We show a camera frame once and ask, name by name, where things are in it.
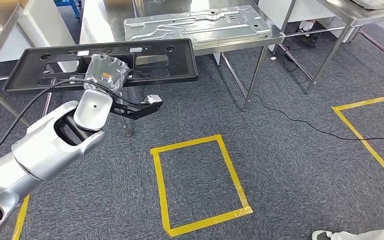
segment circular hole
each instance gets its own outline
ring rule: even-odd
[[[52,57],[52,55],[51,55],[50,53],[45,53],[45,54],[43,54],[42,56],[40,56],[40,59],[42,59],[42,60],[46,60],[46,59],[48,59],[48,58],[50,58],[50,57]]]
[[[176,48],[175,48],[175,46],[170,45],[170,46],[166,46],[165,50],[169,53],[172,53],[176,50]]]

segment yellow tape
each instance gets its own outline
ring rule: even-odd
[[[22,201],[20,210],[18,212],[17,221],[15,222],[14,232],[12,233],[12,240],[19,240],[21,231],[23,230],[24,219],[26,218],[27,206],[29,205],[30,194],[27,195]]]
[[[163,171],[161,168],[159,153],[180,149],[180,148],[185,148],[185,147],[190,147],[197,144],[208,143],[211,141],[217,141],[218,146],[220,147],[221,154],[224,158],[224,162],[226,163],[227,169],[230,173],[230,177],[232,178],[233,185],[236,189],[237,195],[239,196],[240,202],[242,204],[242,208],[233,210],[230,212],[226,212],[217,216],[209,217],[203,220],[199,220],[196,222],[192,222],[189,224],[185,224],[179,227],[171,228],[170,220],[169,220],[169,207],[167,205],[166,188],[164,186]],[[175,237],[175,236],[189,233],[198,229],[206,228],[208,226],[222,223],[235,218],[239,218],[241,216],[244,216],[253,212],[251,207],[248,205],[248,201],[244,194],[244,190],[242,189],[241,183],[239,182],[238,176],[233,167],[232,161],[229,157],[225,143],[223,142],[222,136],[220,134],[152,148],[150,150],[150,153],[152,154],[153,162],[155,165],[156,182],[157,182],[158,194],[159,194],[159,205],[161,207],[162,227],[170,237]]]
[[[359,101],[356,103],[351,103],[351,104],[345,104],[341,106],[334,106],[332,107],[333,111],[338,115],[338,117],[342,120],[342,122],[345,123],[345,125],[348,126],[348,128],[357,136],[359,139],[364,139],[364,137],[357,131],[357,129],[348,121],[348,119],[341,113],[342,110],[345,109],[352,109],[356,107],[361,107],[365,105],[370,105],[370,104],[375,104],[375,103],[380,103],[384,102],[384,97],[379,97],[379,98],[374,98],[370,100],[365,100],[365,101]],[[373,149],[372,146],[366,141],[366,140],[360,140],[361,143],[365,146],[365,148],[368,150],[368,152],[377,160],[377,162],[384,168],[384,160],[382,159],[381,156]]]

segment black cable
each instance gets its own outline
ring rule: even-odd
[[[297,51],[297,50],[300,50],[301,48],[291,48],[291,46],[286,46],[286,50],[287,51]],[[289,69],[289,68],[287,68],[286,67],[286,61],[285,61],[285,59],[287,59],[289,62],[293,62],[293,64],[295,65],[295,68],[294,69]],[[286,71],[288,71],[288,72],[290,72],[290,73],[293,73],[293,72],[295,72],[297,69],[298,69],[298,65],[294,62],[294,61],[292,61],[292,60],[290,60],[290,58],[288,57],[288,55],[286,54],[286,52],[285,52],[285,59],[283,59],[283,67],[286,69]]]
[[[360,138],[340,137],[340,136],[335,135],[335,134],[333,134],[333,133],[319,130],[319,129],[317,129],[316,127],[312,126],[308,121],[299,120],[299,119],[292,119],[292,118],[290,118],[286,113],[284,113],[283,111],[278,110],[278,109],[274,109],[274,108],[270,108],[270,107],[264,105],[263,99],[262,99],[259,95],[255,94],[255,93],[253,93],[252,95],[254,95],[254,96],[256,96],[257,98],[259,98],[259,100],[261,101],[261,105],[262,105],[263,107],[265,107],[266,109],[268,109],[268,110],[272,110],[272,111],[276,111],[276,112],[279,112],[279,113],[285,115],[285,117],[287,117],[287,118],[288,118],[289,120],[291,120],[292,122],[306,123],[306,124],[307,124],[308,126],[310,126],[312,129],[314,129],[314,130],[316,130],[316,131],[318,131],[318,132],[320,132],[320,133],[328,134],[328,135],[334,136],[335,138],[338,138],[338,139],[341,139],[341,140],[349,140],[349,141],[361,141],[361,140],[366,140],[366,141],[367,141],[367,140],[384,140],[384,137],[370,137],[370,138],[361,138],[361,139],[360,139]]]
[[[139,105],[140,103],[135,103],[133,101],[129,101],[127,99],[125,99],[123,96],[121,96],[120,94],[112,91],[111,89],[109,89],[108,87],[100,84],[100,83],[97,83],[97,82],[93,82],[93,81],[90,81],[90,80],[86,80],[86,79],[80,79],[80,78],[75,78],[75,79],[67,79],[67,80],[62,80],[62,81],[59,81],[49,87],[47,87],[46,89],[42,90],[39,94],[37,94],[35,97],[33,97],[33,99],[24,107],[24,109],[20,112],[20,114],[15,118],[14,122],[12,123],[11,127],[9,127],[9,129],[6,131],[5,135],[1,138],[0,140],[0,147],[2,146],[2,144],[5,142],[5,140],[8,138],[8,136],[10,135],[11,131],[15,128],[15,126],[17,125],[17,123],[20,121],[21,117],[26,113],[26,111],[40,98],[42,97],[44,94],[46,94],[47,92],[49,92],[51,89],[55,88],[55,87],[58,87],[59,85],[62,85],[62,84],[66,84],[66,83],[69,83],[69,82],[72,82],[72,81],[76,81],[76,82],[82,82],[82,83],[88,83],[88,84],[91,84],[91,85],[95,85],[96,87],[99,87],[99,88],[102,88],[104,89],[105,91],[109,92],[110,94],[118,97],[119,99],[122,99],[123,101],[129,103],[129,104],[132,104],[132,105]]]

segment person's foot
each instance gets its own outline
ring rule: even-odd
[[[331,240],[332,238],[332,232],[331,231],[314,231],[311,234],[311,239],[312,240]]]
[[[298,28],[295,32],[296,33],[305,33],[305,32],[309,32],[309,31],[311,31],[311,29],[309,29],[308,31],[304,31],[303,29]],[[314,36],[314,34],[305,34],[305,35],[299,35],[296,37],[298,38],[298,40],[302,44],[304,44],[305,46],[310,47],[312,49],[316,48],[317,40],[319,39],[317,36]]]

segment robotic arm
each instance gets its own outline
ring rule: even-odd
[[[124,105],[102,90],[87,89],[79,102],[67,102],[31,125],[12,151],[0,158],[0,229],[40,183],[105,141],[102,129],[109,113],[138,119],[162,104],[158,95],[149,95],[139,105]]]

